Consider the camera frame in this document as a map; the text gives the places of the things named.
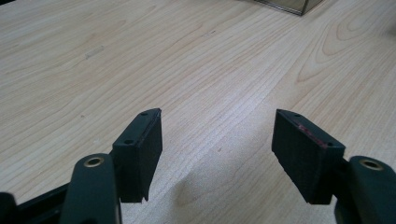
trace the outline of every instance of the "screw hole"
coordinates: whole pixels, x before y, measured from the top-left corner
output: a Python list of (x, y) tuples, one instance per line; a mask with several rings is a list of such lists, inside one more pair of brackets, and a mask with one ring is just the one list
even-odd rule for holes
[(134, 140), (125, 140), (124, 143), (126, 145), (132, 145), (134, 143)]
[(105, 160), (101, 157), (93, 157), (84, 162), (86, 167), (95, 167), (102, 164)]
[(360, 160), (360, 163), (362, 166), (371, 169), (371, 170), (375, 170), (375, 171), (381, 171), (384, 168), (376, 161), (369, 161), (369, 160)]

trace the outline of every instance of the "wooden table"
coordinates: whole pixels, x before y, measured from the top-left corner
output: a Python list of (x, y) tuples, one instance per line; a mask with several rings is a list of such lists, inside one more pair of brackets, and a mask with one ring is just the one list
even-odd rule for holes
[(396, 169), (396, 2), (297, 17), (238, 0), (21, 0), (0, 6), (0, 190), (70, 180), (140, 112), (163, 154), (124, 223), (334, 223), (271, 151), (277, 108)]

